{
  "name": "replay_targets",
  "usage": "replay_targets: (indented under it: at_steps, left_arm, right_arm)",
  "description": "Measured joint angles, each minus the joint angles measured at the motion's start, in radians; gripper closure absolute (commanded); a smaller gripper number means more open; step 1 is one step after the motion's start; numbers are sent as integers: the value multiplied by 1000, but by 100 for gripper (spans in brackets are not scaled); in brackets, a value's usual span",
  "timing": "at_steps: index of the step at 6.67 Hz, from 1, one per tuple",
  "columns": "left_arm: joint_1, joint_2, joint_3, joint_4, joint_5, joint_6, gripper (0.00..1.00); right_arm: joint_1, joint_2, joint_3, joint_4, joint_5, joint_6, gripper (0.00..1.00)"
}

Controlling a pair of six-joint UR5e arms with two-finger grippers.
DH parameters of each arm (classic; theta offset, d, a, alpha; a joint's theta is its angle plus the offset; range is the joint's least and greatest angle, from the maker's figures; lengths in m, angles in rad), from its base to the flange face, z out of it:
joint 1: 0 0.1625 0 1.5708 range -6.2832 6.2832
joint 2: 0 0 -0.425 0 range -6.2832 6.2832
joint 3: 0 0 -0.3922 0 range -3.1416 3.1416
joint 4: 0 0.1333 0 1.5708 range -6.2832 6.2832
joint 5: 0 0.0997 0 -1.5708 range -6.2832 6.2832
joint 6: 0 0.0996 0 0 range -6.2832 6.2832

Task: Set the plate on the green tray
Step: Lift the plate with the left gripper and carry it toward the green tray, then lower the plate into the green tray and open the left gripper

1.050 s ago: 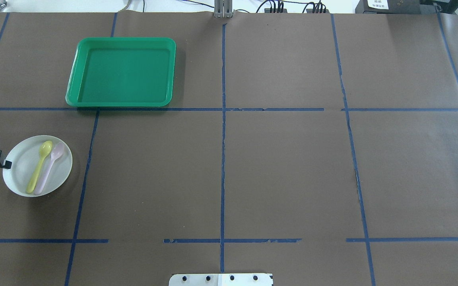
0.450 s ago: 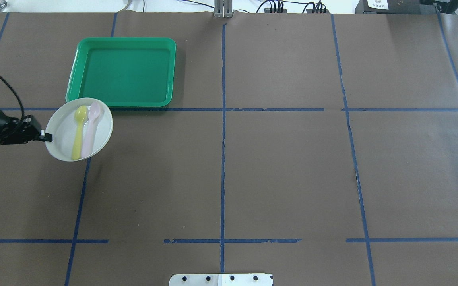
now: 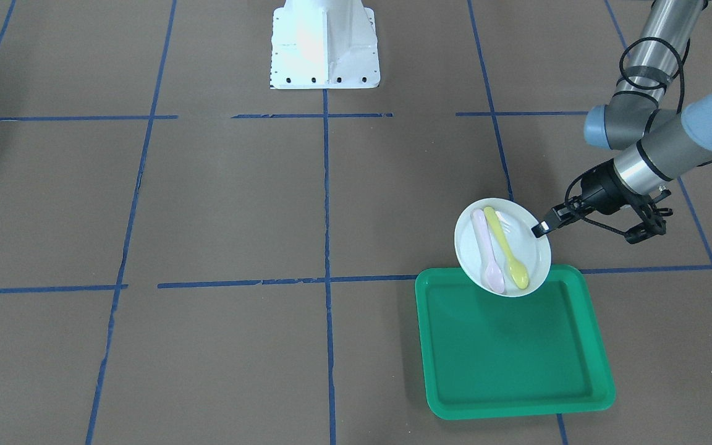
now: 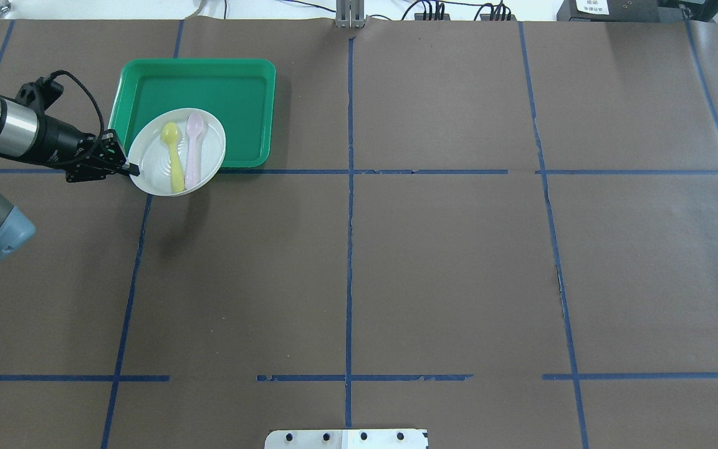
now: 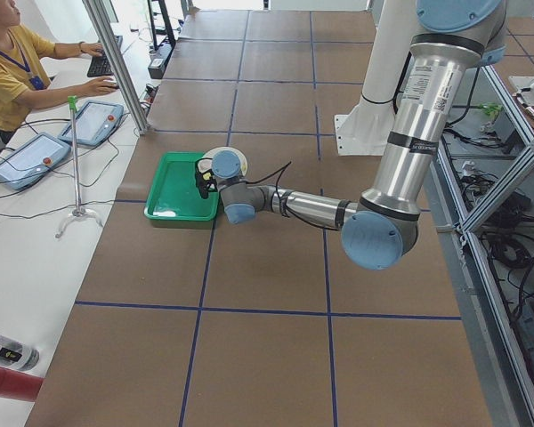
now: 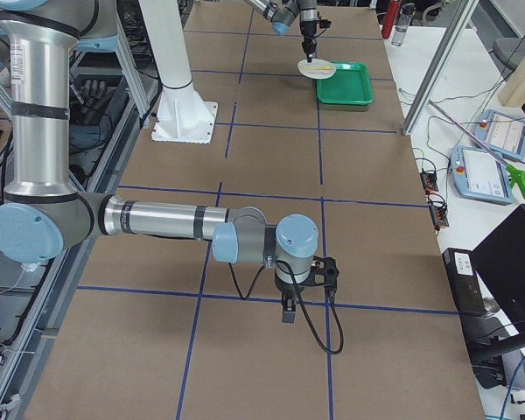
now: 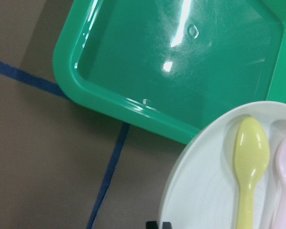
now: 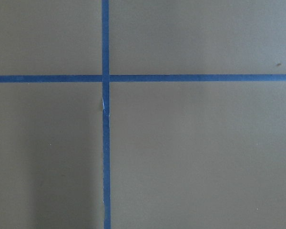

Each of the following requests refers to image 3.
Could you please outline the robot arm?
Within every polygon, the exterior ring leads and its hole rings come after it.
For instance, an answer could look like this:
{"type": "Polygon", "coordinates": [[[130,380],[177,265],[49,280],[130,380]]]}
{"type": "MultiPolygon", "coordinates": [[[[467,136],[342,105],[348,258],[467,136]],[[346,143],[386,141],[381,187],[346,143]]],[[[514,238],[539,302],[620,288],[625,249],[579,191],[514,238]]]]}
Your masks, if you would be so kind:
{"type": "Polygon", "coordinates": [[[628,230],[612,228],[626,242],[637,244],[666,232],[672,214],[658,203],[670,195],[665,188],[692,169],[712,164],[712,94],[684,104],[684,65],[690,34],[707,1],[655,1],[641,36],[619,60],[615,93],[605,105],[588,112],[583,127],[586,143],[616,150],[615,158],[574,180],[581,192],[567,188],[532,228],[537,239],[590,215],[615,214],[626,206],[639,223],[628,230]]]}

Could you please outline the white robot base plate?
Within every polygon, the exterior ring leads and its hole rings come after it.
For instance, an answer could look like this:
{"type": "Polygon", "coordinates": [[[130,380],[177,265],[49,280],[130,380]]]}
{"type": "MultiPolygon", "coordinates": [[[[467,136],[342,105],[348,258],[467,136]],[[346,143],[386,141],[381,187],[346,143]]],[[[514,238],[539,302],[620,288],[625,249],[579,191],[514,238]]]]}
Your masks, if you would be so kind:
{"type": "Polygon", "coordinates": [[[270,88],[380,84],[376,18],[362,1],[285,1],[273,11],[270,88]]]}

